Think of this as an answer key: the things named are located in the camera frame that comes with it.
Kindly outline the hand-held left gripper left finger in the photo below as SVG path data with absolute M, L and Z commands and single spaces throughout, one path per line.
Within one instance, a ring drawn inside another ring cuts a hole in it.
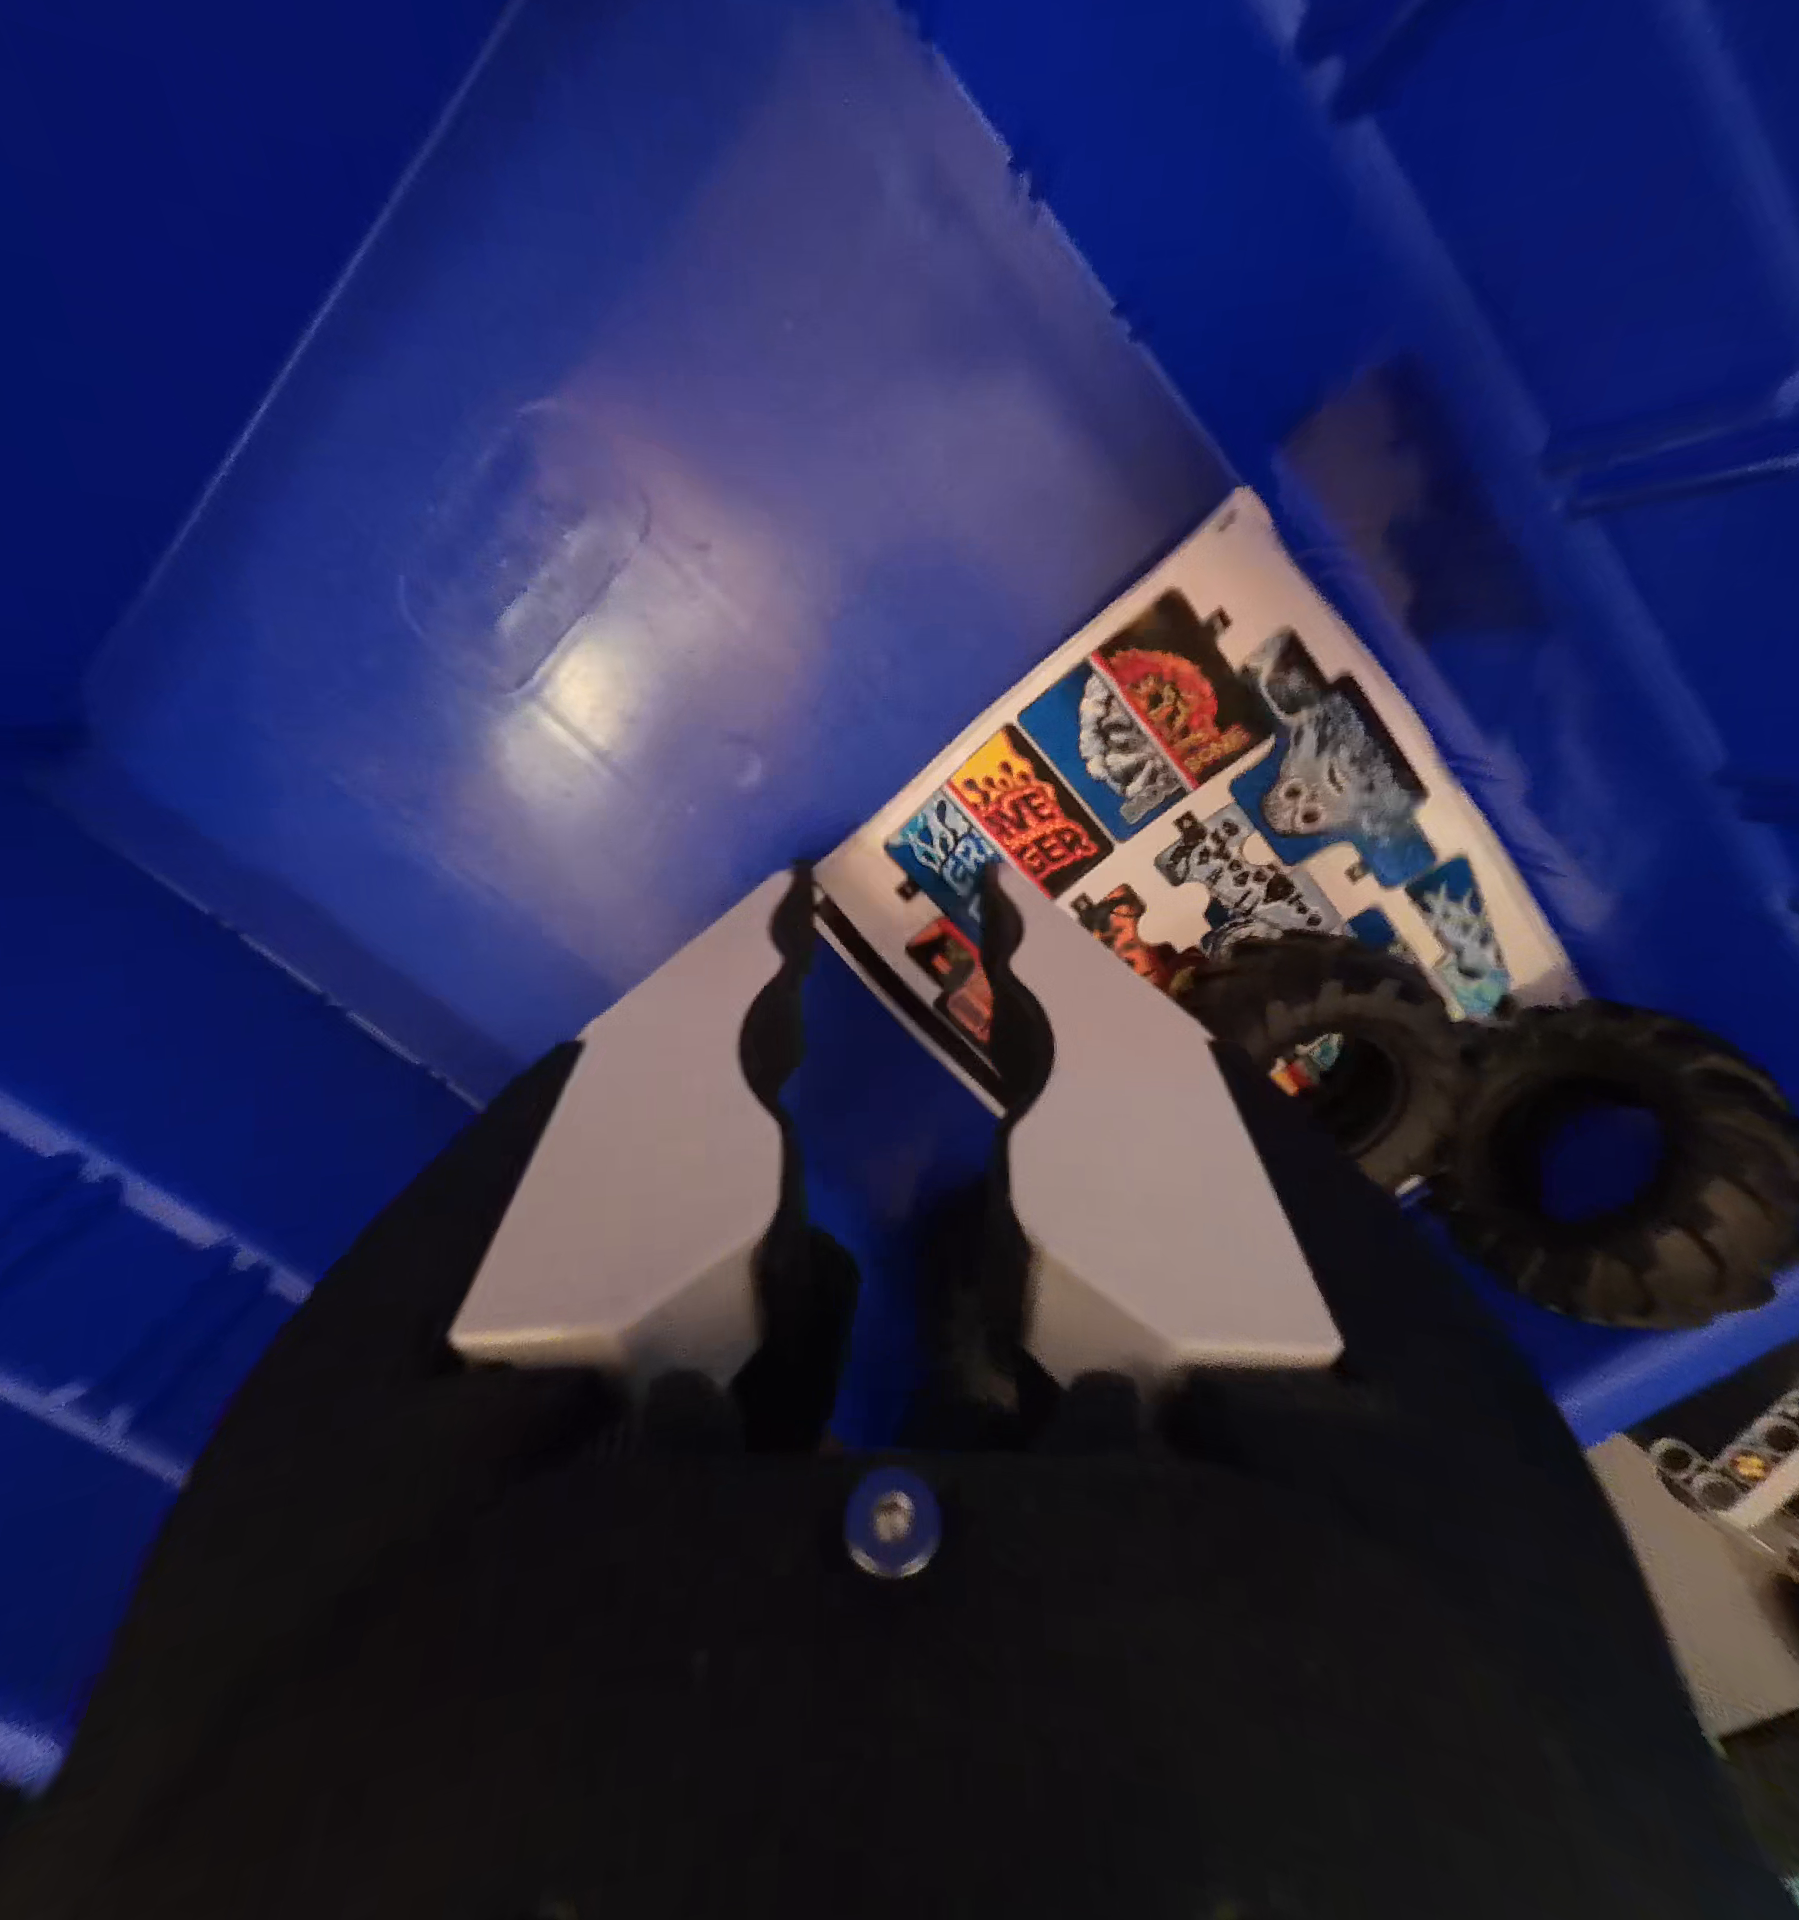
M 814 871 L 774 872 L 586 1025 L 456 1357 L 629 1390 L 698 1375 L 754 1445 L 823 1440 L 859 1276 L 808 1214 L 786 1106 L 814 945 Z

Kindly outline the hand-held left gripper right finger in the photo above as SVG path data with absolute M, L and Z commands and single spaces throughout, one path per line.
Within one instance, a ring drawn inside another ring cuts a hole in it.
M 1001 1127 L 983 1354 L 1002 1385 L 1320 1375 L 1344 1358 L 1211 1035 L 1030 875 L 983 880 Z

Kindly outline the toy sticker sheet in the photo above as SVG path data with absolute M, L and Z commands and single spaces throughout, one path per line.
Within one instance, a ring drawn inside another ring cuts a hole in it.
M 817 923 L 989 1104 L 983 881 L 1130 972 L 1297 934 L 1414 965 L 1457 1020 L 1579 996 L 1487 810 L 1391 674 L 1233 492 L 817 868 Z

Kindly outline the tagged blue storage bin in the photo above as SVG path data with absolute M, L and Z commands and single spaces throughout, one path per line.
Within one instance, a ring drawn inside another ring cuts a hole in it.
M 0 3 L 0 1786 L 472 1106 L 1238 483 L 1799 1106 L 1799 3 Z M 1496 1306 L 1606 1440 L 1799 1267 Z

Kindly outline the grey desk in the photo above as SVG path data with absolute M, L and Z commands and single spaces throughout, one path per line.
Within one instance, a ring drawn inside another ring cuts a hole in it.
M 1727 1742 L 1799 1713 L 1794 1585 L 1764 1554 L 1690 1512 L 1629 1436 L 1585 1461 L 1629 1539 L 1705 1733 Z

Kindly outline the black rubber toy tire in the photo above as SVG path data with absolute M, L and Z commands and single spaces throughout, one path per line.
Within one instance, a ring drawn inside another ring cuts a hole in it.
M 1429 1181 L 1463 1118 L 1469 1044 L 1411 959 L 1350 935 L 1238 941 L 1183 993 L 1372 1183 Z
M 1649 1127 L 1649 1165 L 1567 1214 L 1550 1197 L 1569 1123 Z M 1493 1025 L 1433 1209 L 1509 1293 L 1606 1329 L 1705 1329 L 1764 1308 L 1799 1260 L 1799 1111 L 1749 1051 L 1639 1004 L 1533 1004 Z

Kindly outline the black blue toy chassis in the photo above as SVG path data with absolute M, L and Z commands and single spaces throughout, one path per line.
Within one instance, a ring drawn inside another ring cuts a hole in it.
M 1799 1338 L 1633 1427 L 1658 1481 L 1799 1582 Z

